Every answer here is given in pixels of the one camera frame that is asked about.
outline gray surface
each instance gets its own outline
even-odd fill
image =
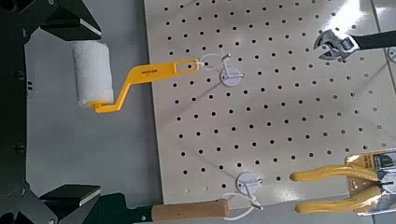
[[[118,92],[129,68],[148,61],[142,3],[90,0],[86,4],[112,50],[113,85]],[[27,174],[32,190],[42,195],[64,183],[99,184],[104,194],[126,194],[131,207],[160,203],[150,87],[133,87],[120,113],[98,116],[78,107],[70,43],[39,31],[27,49],[36,91],[28,103]],[[369,217],[355,214],[298,216],[293,206],[274,205],[235,223],[371,223]]]

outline paint roller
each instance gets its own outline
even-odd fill
[[[110,53],[106,44],[79,41],[73,48],[78,103],[93,108],[96,113],[111,113],[122,109],[132,85],[184,76],[200,69],[197,59],[171,63],[153,63],[132,68],[114,103]]]

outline pegboard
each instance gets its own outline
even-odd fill
[[[231,53],[230,63],[245,74],[233,88],[204,70],[153,84],[165,203],[216,199],[236,191],[244,172],[263,178],[256,194],[262,204],[347,194],[344,178],[293,183],[290,173],[396,146],[384,51],[361,51],[346,63],[322,61],[324,50],[313,51],[330,28],[377,33],[369,0],[145,4],[152,63]]]

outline wrench jaw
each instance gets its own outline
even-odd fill
[[[320,46],[327,46],[330,49],[319,56],[321,60],[338,60],[339,62],[344,62],[349,55],[361,49],[351,35],[335,30],[327,30],[317,38],[314,49]]]

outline pliers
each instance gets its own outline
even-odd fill
[[[325,31],[317,38],[314,49],[323,45],[330,50],[320,55],[320,59],[327,61],[336,59],[342,62],[358,50],[396,47],[396,31],[356,36],[331,29]]]
[[[368,180],[375,182],[375,185],[340,201],[300,203],[296,205],[295,211],[301,214],[349,212],[376,202],[384,192],[396,194],[396,173],[379,175],[375,171],[351,164],[329,165],[315,170],[296,172],[290,175],[290,179],[296,182],[309,182],[339,175]]]

